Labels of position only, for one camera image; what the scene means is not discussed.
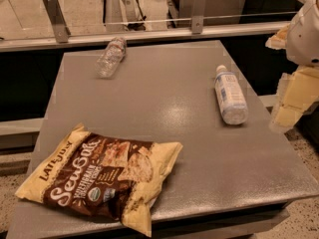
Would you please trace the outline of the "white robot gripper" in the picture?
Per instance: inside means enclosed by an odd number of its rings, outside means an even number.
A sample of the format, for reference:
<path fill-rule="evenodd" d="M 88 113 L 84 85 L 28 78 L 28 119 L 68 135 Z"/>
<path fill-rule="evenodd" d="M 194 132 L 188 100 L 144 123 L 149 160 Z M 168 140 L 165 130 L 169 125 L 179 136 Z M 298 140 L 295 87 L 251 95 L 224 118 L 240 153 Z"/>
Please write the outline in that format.
<path fill-rule="evenodd" d="M 269 123 L 274 132 L 285 133 L 292 129 L 319 99 L 318 3 L 319 0 L 307 0 L 290 25 L 265 43 L 273 50 L 286 49 L 287 59 L 302 65 L 293 74 L 283 73 L 279 80 Z"/>

